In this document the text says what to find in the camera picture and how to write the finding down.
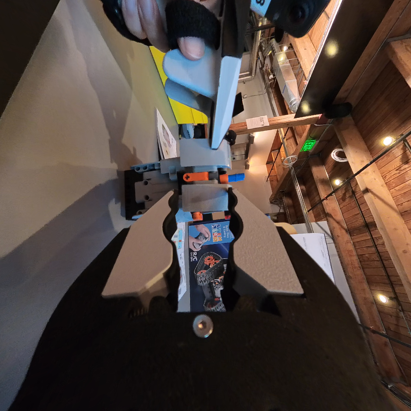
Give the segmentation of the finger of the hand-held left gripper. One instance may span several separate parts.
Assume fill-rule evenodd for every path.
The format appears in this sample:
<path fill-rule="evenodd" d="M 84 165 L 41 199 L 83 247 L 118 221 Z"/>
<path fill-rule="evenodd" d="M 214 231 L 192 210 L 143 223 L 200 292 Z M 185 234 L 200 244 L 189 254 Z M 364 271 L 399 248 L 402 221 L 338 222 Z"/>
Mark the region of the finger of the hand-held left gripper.
<path fill-rule="evenodd" d="M 220 146 L 232 121 L 241 62 L 241 58 L 233 56 L 224 56 L 221 61 L 211 141 L 211 148 L 215 150 Z"/>

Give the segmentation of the grey building block robot model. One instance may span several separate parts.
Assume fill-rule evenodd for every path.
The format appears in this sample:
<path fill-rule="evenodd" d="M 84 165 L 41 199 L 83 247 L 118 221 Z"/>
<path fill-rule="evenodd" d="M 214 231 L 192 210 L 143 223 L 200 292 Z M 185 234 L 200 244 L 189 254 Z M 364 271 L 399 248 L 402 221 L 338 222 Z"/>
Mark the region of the grey building block robot model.
<path fill-rule="evenodd" d="M 134 165 L 124 172 L 125 218 L 135 221 L 168 192 L 178 192 L 177 221 L 202 218 L 199 213 L 226 212 L 228 189 L 232 182 L 244 180 L 244 173 L 228 174 L 231 147 L 236 133 L 229 130 L 218 149 L 208 139 L 181 139 L 180 156 Z"/>

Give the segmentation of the yellow plastic bin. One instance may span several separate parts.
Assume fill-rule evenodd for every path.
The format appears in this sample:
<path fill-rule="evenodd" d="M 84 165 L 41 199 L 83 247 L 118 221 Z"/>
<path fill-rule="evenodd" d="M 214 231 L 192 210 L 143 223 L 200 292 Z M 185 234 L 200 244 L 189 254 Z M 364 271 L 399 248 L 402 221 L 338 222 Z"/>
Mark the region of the yellow plastic bin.
<path fill-rule="evenodd" d="M 163 59 L 165 56 L 165 53 L 161 52 L 157 48 L 150 46 L 149 47 L 150 52 L 152 54 L 153 60 L 155 62 L 155 65 L 157 67 L 157 71 L 160 75 L 161 81 L 163 86 L 165 86 L 166 80 L 167 80 L 167 75 L 165 74 L 163 70 Z M 172 111 L 174 113 L 174 116 L 176 118 L 176 121 L 179 125 L 181 124 L 207 124 L 208 123 L 208 117 L 203 114 L 202 112 L 192 109 L 188 107 L 187 105 L 184 105 L 176 100 L 172 100 L 171 98 L 168 98 Z"/>

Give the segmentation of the person's left hand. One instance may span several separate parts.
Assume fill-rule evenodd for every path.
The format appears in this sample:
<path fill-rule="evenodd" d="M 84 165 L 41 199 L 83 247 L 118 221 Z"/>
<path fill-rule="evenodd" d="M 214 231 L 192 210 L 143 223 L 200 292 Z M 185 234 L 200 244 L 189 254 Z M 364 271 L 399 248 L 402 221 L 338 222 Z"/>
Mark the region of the person's left hand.
<path fill-rule="evenodd" d="M 188 60 L 198 61 L 205 54 L 205 45 L 218 48 L 217 16 L 222 1 L 170 1 L 165 8 L 167 24 L 157 1 L 121 1 L 126 28 L 140 40 L 162 52 L 178 47 Z"/>

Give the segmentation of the wooden beam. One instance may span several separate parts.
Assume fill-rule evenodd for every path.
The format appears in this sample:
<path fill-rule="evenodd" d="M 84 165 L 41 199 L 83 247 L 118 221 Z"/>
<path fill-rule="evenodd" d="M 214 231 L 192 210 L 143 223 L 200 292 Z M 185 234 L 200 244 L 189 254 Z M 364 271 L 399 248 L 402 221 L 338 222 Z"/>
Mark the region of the wooden beam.
<path fill-rule="evenodd" d="M 270 131 L 288 127 L 306 126 L 315 124 L 322 114 L 295 118 L 294 114 L 277 116 L 268 119 L 268 125 L 261 127 L 248 128 L 246 122 L 232 123 L 229 130 L 233 130 L 237 135 L 249 134 L 254 132 Z"/>

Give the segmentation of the white paper sign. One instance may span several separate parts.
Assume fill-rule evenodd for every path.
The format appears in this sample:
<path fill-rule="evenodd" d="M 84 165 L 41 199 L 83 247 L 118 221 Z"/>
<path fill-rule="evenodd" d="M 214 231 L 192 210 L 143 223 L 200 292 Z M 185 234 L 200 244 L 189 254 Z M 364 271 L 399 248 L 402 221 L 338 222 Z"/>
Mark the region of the white paper sign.
<path fill-rule="evenodd" d="M 246 119 L 246 126 L 248 130 L 268 127 L 269 125 L 270 123 L 266 115 Z"/>

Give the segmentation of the black round fixture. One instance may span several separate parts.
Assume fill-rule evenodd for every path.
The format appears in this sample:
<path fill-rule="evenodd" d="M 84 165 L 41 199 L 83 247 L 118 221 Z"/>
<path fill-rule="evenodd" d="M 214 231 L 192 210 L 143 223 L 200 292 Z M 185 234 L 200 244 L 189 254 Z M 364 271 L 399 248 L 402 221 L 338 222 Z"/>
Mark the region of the black round fixture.
<path fill-rule="evenodd" d="M 351 114 L 353 106 L 350 102 L 338 104 L 329 104 L 323 110 L 324 116 L 328 119 L 339 119 L 347 117 Z"/>

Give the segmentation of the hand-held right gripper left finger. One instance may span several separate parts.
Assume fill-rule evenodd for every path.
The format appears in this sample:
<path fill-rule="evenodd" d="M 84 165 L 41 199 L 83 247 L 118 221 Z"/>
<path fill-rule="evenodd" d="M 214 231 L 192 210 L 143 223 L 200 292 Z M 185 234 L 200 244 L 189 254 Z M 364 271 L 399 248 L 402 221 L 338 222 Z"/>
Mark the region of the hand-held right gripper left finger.
<path fill-rule="evenodd" d="M 180 270 L 172 241 L 177 211 L 178 191 L 172 190 L 130 226 L 102 297 L 136 297 L 146 309 L 153 298 L 164 297 L 177 311 Z"/>

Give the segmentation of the sticker sheet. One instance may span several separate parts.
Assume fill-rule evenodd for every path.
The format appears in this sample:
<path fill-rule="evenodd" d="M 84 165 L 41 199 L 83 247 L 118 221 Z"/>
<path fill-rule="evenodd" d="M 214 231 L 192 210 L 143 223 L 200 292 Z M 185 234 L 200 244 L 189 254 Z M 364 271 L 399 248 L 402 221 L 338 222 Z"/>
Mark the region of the sticker sheet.
<path fill-rule="evenodd" d="M 156 109 L 155 111 L 155 118 L 160 159 L 170 159 L 178 157 L 177 141 L 174 139 L 171 131 L 166 125 L 158 109 Z"/>

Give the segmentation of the blue robot kit box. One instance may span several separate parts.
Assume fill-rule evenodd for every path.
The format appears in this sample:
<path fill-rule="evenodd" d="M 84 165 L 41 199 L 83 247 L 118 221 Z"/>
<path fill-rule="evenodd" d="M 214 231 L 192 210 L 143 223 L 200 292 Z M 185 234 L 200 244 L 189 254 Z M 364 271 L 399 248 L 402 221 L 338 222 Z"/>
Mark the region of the blue robot kit box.
<path fill-rule="evenodd" d="M 188 225 L 188 274 L 192 312 L 224 312 L 223 277 L 234 235 L 229 219 Z"/>

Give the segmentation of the white board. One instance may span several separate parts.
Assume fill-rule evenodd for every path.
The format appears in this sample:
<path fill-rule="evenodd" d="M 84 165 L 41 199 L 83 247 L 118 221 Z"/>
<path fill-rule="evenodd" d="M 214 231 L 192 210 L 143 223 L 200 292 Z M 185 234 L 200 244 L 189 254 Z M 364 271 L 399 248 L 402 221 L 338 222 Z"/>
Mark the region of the white board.
<path fill-rule="evenodd" d="M 296 230 L 296 234 L 292 234 L 293 239 L 335 284 L 339 267 L 338 255 L 328 223 L 326 221 L 311 223 L 312 232 L 308 232 L 305 223 L 292 226 Z"/>

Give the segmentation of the grey desk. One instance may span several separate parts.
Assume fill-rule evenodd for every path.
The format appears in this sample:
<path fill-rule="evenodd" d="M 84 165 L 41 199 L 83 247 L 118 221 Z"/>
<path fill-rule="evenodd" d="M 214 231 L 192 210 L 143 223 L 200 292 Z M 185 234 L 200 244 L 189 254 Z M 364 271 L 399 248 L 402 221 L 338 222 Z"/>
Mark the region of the grey desk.
<path fill-rule="evenodd" d="M 1 410 L 66 291 L 117 233 L 123 170 L 178 126 L 148 47 L 60 1 L 1 118 Z"/>

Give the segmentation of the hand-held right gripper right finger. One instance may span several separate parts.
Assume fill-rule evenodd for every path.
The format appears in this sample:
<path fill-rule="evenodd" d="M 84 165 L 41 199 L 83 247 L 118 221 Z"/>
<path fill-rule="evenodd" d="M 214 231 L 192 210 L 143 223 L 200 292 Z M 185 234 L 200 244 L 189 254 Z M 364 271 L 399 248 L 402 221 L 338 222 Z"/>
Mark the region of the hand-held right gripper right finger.
<path fill-rule="evenodd" d="M 229 246 L 223 278 L 223 304 L 234 311 L 241 297 L 257 310 L 274 296 L 301 297 L 303 288 L 287 254 L 277 226 L 238 190 L 228 189 Z"/>

